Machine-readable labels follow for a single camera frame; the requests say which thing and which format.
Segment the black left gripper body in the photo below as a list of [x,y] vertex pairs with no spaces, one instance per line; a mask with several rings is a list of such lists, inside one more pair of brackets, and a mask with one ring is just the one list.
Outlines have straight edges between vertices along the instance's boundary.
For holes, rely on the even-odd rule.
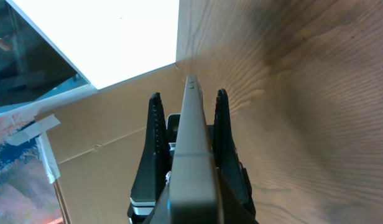
[[201,118],[181,123],[174,151],[168,138],[164,116],[149,114],[127,211],[130,223],[256,222],[228,114],[216,114],[209,126]]

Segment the rose gold Galaxy smartphone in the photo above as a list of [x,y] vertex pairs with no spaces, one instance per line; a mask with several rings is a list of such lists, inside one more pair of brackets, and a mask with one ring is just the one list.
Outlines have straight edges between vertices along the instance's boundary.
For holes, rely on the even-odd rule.
[[187,76],[167,202],[171,223],[222,223],[218,175],[197,76]]

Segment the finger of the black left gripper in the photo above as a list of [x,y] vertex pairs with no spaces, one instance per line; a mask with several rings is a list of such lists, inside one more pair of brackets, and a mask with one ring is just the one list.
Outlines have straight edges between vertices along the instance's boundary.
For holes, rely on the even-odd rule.
[[166,184],[171,165],[164,107],[160,93],[149,100],[144,149],[131,189],[133,206],[153,206]]
[[249,195],[233,141],[229,101],[225,89],[217,91],[213,151],[216,166],[221,171],[221,175],[233,191],[235,197],[241,204],[247,203]]

